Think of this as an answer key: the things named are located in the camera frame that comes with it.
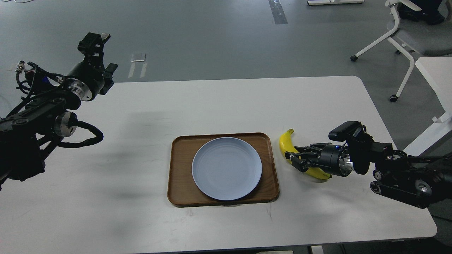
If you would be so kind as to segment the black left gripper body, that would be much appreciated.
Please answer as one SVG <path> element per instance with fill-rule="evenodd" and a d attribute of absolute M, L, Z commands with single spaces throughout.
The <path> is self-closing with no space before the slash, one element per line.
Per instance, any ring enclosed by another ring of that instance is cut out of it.
<path fill-rule="evenodd" d="M 92 101 L 97 95 L 103 95 L 105 67 L 95 69 L 80 62 L 66 76 L 66 88 L 82 101 Z"/>

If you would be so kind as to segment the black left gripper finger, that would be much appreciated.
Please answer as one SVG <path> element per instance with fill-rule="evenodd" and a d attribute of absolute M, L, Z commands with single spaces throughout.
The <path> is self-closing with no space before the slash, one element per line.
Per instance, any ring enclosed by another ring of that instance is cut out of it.
<path fill-rule="evenodd" d="M 110 39 L 111 35 L 107 33 L 95 34 L 87 33 L 79 42 L 78 51 L 84 55 L 83 62 L 95 69 L 104 68 L 103 56 L 104 45 Z"/>
<path fill-rule="evenodd" d="M 113 87 L 114 81 L 113 76 L 114 72 L 118 68 L 118 65 L 115 63 L 110 63 L 104 71 L 104 86 L 103 86 L 103 95 L 106 95 L 108 91 Z"/>

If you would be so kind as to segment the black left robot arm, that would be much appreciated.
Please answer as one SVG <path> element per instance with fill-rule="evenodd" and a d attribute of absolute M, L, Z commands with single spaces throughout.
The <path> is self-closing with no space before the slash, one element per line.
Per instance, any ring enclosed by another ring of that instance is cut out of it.
<path fill-rule="evenodd" d="M 16 66 L 17 89 L 25 94 L 0 122 L 1 183 L 25 181 L 45 171 L 45 159 L 57 147 L 81 148 L 103 140 L 97 127 L 80 121 L 75 110 L 83 101 L 105 95 L 118 65 L 103 63 L 111 35 L 87 33 L 79 42 L 84 55 L 69 74 L 48 72 L 33 62 Z"/>

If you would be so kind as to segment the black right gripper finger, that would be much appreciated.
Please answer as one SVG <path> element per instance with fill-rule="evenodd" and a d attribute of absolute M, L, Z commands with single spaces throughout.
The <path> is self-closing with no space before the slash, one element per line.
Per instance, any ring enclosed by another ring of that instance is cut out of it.
<path fill-rule="evenodd" d="M 285 151 L 285 158 L 289 159 L 290 155 L 295 155 L 302 159 L 318 158 L 323 149 L 330 144 L 331 143 L 313 143 L 304 147 L 294 146 L 290 150 Z"/>
<path fill-rule="evenodd" d="M 291 165 L 302 173 L 306 173 L 310 169 L 318 169 L 309 160 L 302 159 L 296 155 L 289 155 Z"/>

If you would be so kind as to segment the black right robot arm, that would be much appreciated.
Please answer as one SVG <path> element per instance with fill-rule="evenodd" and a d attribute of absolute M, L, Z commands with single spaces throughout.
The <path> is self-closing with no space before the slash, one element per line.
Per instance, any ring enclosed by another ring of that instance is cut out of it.
<path fill-rule="evenodd" d="M 289 129 L 280 136 L 279 148 L 286 161 L 302 173 L 320 180 L 346 177 L 351 172 L 365 175 L 373 163 L 370 188 L 376 194 L 418 208 L 451 199 L 451 154 L 409 156 L 391 143 L 375 142 L 358 121 L 344 122 L 329 132 L 329 140 L 343 145 L 297 147 L 292 144 L 292 134 Z"/>

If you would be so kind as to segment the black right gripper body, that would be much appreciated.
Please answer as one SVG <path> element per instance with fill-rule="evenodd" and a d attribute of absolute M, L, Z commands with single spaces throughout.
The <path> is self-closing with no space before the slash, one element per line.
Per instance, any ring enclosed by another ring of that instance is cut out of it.
<path fill-rule="evenodd" d="M 353 171 L 348 147 L 333 144 L 327 144 L 321 149 L 316 166 L 325 173 L 341 177 L 347 177 Z"/>

